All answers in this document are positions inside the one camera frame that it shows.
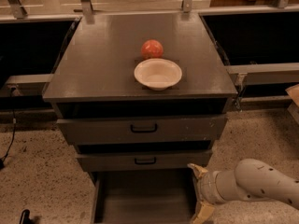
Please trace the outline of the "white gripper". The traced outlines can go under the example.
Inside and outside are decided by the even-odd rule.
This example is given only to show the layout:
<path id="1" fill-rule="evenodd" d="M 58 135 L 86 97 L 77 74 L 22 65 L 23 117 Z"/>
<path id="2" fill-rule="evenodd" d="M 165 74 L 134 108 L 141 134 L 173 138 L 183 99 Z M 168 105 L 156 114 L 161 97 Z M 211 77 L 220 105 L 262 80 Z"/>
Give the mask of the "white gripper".
<path id="1" fill-rule="evenodd" d="M 213 204 L 225 203 L 225 200 L 218 191 L 216 182 L 219 172 L 208 172 L 206 168 L 194 163 L 189 163 L 188 167 L 193 170 L 194 176 L 199 179 L 197 187 L 201 199 L 204 200 L 196 203 L 195 213 L 192 216 L 190 224 L 204 224 L 215 210 Z"/>

